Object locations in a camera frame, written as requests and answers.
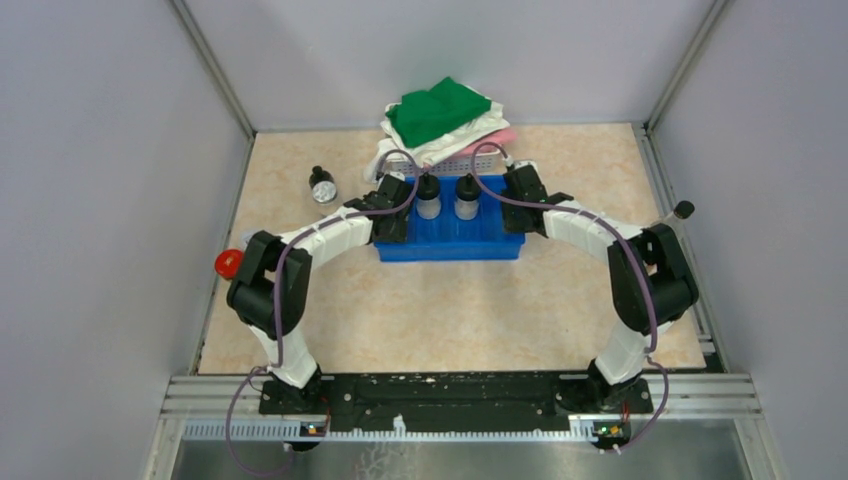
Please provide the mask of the black-capped squeeze bottle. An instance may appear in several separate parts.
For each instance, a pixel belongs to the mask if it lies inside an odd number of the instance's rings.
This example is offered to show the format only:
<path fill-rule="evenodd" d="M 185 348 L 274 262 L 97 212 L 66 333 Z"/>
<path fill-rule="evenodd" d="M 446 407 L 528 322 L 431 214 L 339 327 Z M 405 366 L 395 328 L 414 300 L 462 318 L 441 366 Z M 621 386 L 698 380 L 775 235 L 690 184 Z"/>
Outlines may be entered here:
<path fill-rule="evenodd" d="M 441 212 L 441 183 L 438 177 L 429 173 L 419 178 L 415 208 L 418 216 L 424 220 L 433 220 Z"/>
<path fill-rule="evenodd" d="M 481 188 L 472 174 L 460 177 L 455 186 L 454 212 L 458 219 L 473 220 L 479 211 Z"/>

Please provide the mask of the blue plastic divided tray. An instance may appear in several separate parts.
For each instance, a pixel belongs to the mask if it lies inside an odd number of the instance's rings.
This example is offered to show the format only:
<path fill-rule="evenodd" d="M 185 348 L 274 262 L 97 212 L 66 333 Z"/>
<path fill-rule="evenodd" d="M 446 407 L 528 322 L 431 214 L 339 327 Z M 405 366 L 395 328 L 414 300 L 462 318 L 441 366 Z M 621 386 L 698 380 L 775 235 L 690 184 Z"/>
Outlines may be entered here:
<path fill-rule="evenodd" d="M 421 261 L 516 260 L 525 244 L 523 233 L 507 233 L 500 202 L 482 193 L 478 213 L 462 220 L 455 213 L 457 176 L 440 178 L 441 210 L 434 219 L 410 213 L 407 241 L 377 243 L 379 259 L 388 263 Z"/>

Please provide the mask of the silver-lidded clear shaker bottle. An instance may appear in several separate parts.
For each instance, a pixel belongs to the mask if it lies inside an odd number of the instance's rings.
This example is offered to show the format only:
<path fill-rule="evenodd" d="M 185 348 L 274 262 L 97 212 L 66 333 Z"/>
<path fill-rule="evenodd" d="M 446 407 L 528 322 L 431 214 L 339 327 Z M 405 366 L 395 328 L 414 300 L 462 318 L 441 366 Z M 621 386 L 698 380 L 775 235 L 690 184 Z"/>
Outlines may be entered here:
<path fill-rule="evenodd" d="M 319 206 L 329 206 L 338 199 L 338 188 L 332 181 L 320 181 L 311 187 L 311 195 Z"/>

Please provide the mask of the tall dark sauce bottle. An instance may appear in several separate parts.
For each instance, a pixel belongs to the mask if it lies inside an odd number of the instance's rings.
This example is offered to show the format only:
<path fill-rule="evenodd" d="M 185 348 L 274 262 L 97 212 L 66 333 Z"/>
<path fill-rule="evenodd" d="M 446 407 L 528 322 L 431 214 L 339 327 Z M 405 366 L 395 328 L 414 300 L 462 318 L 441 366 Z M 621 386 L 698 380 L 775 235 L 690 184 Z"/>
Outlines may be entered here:
<path fill-rule="evenodd" d="M 660 219 L 660 223 L 679 231 L 682 228 L 683 222 L 689 219 L 694 212 L 695 205 L 691 201 L 682 200 Z"/>

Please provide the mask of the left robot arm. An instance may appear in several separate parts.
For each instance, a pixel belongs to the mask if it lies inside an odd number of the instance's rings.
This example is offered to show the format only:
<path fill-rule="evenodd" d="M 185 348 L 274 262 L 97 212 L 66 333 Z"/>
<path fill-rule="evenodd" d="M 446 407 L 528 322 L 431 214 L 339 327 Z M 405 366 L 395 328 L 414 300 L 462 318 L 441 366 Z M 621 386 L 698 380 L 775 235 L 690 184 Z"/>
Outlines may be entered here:
<path fill-rule="evenodd" d="M 260 342 L 270 376 L 268 397 L 308 413 L 319 404 L 321 371 L 299 324 L 312 273 L 339 255 L 373 242 L 404 242 L 419 184 L 389 174 L 376 190 L 325 219 L 287 234 L 260 230 L 243 249 L 218 254 L 214 268 L 228 281 L 227 305 Z"/>

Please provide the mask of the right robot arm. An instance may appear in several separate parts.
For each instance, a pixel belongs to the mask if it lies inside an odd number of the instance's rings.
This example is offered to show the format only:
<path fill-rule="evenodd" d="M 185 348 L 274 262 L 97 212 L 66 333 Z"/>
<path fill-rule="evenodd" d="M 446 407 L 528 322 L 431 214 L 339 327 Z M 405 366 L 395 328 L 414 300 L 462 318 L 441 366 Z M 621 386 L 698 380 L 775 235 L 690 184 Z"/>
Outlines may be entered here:
<path fill-rule="evenodd" d="M 612 412 L 639 380 L 660 335 L 699 300 L 678 232 L 669 218 L 632 225 L 587 210 L 570 195 L 551 194 L 531 161 L 509 166 L 503 179 L 507 232 L 566 242 L 609 269 L 618 322 L 586 378 L 568 383 L 561 396 L 571 411 Z"/>

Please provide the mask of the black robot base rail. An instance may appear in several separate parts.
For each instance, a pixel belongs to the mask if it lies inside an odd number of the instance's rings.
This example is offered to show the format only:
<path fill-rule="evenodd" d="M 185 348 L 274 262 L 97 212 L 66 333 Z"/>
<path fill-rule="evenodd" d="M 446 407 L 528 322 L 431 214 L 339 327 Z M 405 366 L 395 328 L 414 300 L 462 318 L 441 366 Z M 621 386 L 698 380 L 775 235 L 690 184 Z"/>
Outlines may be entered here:
<path fill-rule="evenodd" d="M 306 408 L 265 377 L 175 377 L 160 415 L 191 440 L 335 442 L 552 441 L 625 439 L 646 423 L 758 419 L 744 374 L 646 373 L 621 405 L 565 403 L 580 382 L 556 371 L 325 376 Z"/>

